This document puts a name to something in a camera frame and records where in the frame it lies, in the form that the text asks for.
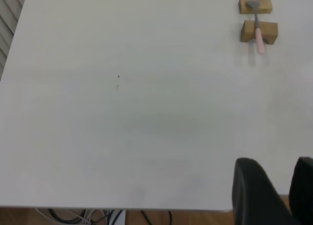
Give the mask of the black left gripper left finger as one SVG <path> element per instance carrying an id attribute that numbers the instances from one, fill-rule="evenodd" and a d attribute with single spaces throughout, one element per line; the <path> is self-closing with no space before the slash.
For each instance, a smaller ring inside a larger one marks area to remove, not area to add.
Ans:
<path id="1" fill-rule="evenodd" d="M 236 225 L 297 225 L 262 166 L 238 158 L 234 167 L 232 207 Z"/>

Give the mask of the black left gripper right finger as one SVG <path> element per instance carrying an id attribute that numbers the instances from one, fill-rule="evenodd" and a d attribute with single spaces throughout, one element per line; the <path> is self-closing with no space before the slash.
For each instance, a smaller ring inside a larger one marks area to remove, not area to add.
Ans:
<path id="1" fill-rule="evenodd" d="M 313 224 L 313 159 L 300 157 L 294 168 L 289 192 L 293 216 L 301 225 Z"/>

